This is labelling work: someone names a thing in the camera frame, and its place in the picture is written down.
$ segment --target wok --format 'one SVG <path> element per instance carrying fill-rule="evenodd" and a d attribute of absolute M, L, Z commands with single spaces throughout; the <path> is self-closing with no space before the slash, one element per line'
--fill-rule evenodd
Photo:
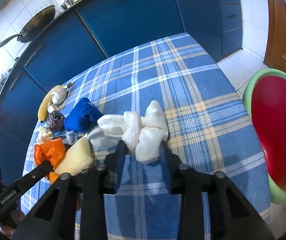
<path fill-rule="evenodd" d="M 17 41 L 27 43 L 32 41 L 53 19 L 55 16 L 55 6 L 51 5 L 37 13 L 23 27 L 20 33 L 12 35 L 0 42 L 0 47 L 3 47 L 13 38 L 17 37 Z"/>

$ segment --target banana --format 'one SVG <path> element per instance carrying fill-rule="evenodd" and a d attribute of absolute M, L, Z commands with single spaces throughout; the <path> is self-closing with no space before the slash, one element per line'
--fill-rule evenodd
<path fill-rule="evenodd" d="M 52 92 L 59 88 L 65 88 L 65 89 L 70 88 L 72 85 L 73 85 L 72 83 L 69 83 L 65 86 L 57 85 L 46 94 L 37 113 L 37 117 L 41 123 L 43 123 L 46 120 L 49 114 L 49 112 L 47 111 L 47 106 L 48 103 L 52 103 Z"/>

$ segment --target blue towel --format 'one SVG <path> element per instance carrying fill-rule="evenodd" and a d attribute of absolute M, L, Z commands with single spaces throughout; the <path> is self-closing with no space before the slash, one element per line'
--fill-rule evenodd
<path fill-rule="evenodd" d="M 102 116 L 88 98 L 81 98 L 65 119 L 64 128 L 67 131 L 86 132 Z"/>

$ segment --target table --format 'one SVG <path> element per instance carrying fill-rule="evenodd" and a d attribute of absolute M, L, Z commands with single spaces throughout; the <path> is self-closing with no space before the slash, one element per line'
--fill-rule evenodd
<path fill-rule="evenodd" d="M 74 85 L 60 106 L 67 116 L 82 97 L 104 114 L 145 114 L 160 102 L 168 127 L 168 145 L 182 162 L 199 172 L 221 170 L 243 192 L 263 219 L 269 219 L 267 170 L 251 120 L 223 72 L 187 33 L 137 46 L 90 67 L 71 80 Z M 35 168 L 38 122 L 27 151 L 23 175 Z M 101 162 L 113 149 L 94 149 Z M 21 198 L 24 213 L 49 187 L 42 179 Z M 210 237 L 207 196 L 204 227 Z M 159 162 L 144 165 L 128 156 L 121 187 L 105 195 L 110 239 L 176 239 L 180 196 L 169 195 Z M 79 238 L 80 212 L 75 238 Z"/>

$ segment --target cooking pot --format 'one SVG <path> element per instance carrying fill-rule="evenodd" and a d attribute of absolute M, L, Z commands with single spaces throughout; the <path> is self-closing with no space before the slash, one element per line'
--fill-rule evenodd
<path fill-rule="evenodd" d="M 61 8 L 66 11 L 69 9 L 71 6 L 75 4 L 75 0 L 65 0 L 64 3 L 61 5 Z"/>

